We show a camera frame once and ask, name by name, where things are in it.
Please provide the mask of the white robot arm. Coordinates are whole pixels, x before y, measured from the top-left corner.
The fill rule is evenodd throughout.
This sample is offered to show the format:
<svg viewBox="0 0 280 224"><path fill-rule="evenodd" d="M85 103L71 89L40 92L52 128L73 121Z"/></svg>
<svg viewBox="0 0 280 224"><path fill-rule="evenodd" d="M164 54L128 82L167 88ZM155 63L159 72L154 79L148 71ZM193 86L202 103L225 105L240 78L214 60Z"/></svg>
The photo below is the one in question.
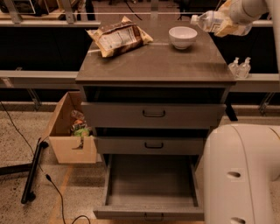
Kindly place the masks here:
<svg viewBox="0 0 280 224"><path fill-rule="evenodd" d="M268 12L280 53L280 0L227 0L223 37ZM229 124L212 131L203 155L206 224L275 224L270 183L280 177L280 127Z"/></svg>

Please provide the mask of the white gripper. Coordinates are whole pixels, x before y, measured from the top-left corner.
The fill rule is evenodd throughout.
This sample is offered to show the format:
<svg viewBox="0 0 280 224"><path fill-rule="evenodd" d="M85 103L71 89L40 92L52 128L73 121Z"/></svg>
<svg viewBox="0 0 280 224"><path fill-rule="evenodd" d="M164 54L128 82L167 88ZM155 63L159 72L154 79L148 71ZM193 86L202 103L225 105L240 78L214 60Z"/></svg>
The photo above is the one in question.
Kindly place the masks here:
<svg viewBox="0 0 280 224"><path fill-rule="evenodd" d="M269 10L265 0L227 0L219 11L229 11L231 18L224 19L214 32L215 36L222 38L227 35L242 36L244 34L243 25L258 20Z"/></svg>

